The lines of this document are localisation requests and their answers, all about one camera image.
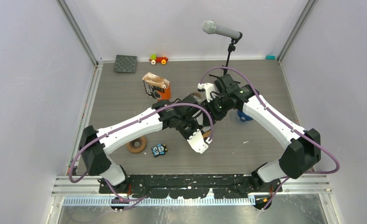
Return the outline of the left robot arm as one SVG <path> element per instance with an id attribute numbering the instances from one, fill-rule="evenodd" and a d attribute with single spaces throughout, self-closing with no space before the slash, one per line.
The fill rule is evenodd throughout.
<path id="1" fill-rule="evenodd" d="M 126 172 L 110 154 L 126 143 L 167 128 L 176 129 L 201 154 L 211 139 L 203 137 L 203 125 L 198 123 L 196 114 L 209 115 L 193 95 L 188 95 L 174 102 L 160 100 L 141 114 L 110 127 L 96 130 L 88 126 L 82 132 L 77 157 L 85 165 L 85 174 L 101 176 L 117 193 L 124 193 L 129 186 Z"/>

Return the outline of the glass carafe with wooden collar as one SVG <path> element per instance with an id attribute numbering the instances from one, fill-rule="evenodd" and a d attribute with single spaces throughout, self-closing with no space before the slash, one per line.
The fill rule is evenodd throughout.
<path id="1" fill-rule="evenodd" d="M 200 94 L 199 92 L 192 92 L 190 93 L 190 95 L 195 98 L 197 101 L 201 101 L 202 100 L 202 94 Z"/>

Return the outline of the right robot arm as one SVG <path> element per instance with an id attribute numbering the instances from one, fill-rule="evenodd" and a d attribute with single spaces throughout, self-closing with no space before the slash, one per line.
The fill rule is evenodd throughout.
<path id="1" fill-rule="evenodd" d="M 284 148 L 281 158 L 267 162 L 252 172 L 252 187 L 265 191 L 270 182 L 284 177 L 298 179 L 321 159 L 320 134 L 296 125 L 275 111 L 254 85 L 240 87 L 230 74 L 218 77 L 213 84 L 200 81 L 198 90 L 205 92 L 214 120 L 220 113 L 237 109 L 264 127 Z"/>

